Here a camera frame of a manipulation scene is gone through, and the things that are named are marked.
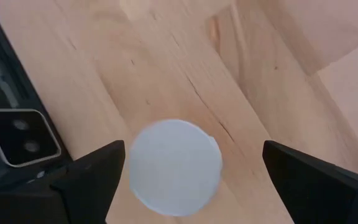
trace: white disc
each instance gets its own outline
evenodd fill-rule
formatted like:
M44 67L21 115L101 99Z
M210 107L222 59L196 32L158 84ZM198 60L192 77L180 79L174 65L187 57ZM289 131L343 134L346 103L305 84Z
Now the white disc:
M129 154L133 193L162 215L187 216L203 208L218 189L221 169L214 138L182 120L145 128Z

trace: white circular object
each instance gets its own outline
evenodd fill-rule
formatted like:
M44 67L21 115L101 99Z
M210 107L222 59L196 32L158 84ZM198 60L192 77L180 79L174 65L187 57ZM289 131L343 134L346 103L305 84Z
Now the white circular object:
M133 193L162 215L187 216L203 208L218 189L221 169L214 138L176 119L145 128L129 154Z

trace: wooden floor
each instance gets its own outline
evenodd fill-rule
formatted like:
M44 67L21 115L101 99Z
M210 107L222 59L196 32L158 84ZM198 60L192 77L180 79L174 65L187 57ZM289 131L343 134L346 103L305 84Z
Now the wooden floor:
M148 210L125 170L109 223L291 223L266 139L358 172L356 0L0 0L0 22L74 158L165 118L216 138L202 211Z

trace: camera lens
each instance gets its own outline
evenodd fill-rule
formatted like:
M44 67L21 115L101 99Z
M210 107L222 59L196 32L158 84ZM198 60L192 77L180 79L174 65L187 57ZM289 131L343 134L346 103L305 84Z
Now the camera lens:
M35 141L27 141L24 143L24 149L27 152L35 153L40 150L40 145Z
M12 122L13 126L19 130L27 130L29 128L29 124L21 119L15 119Z

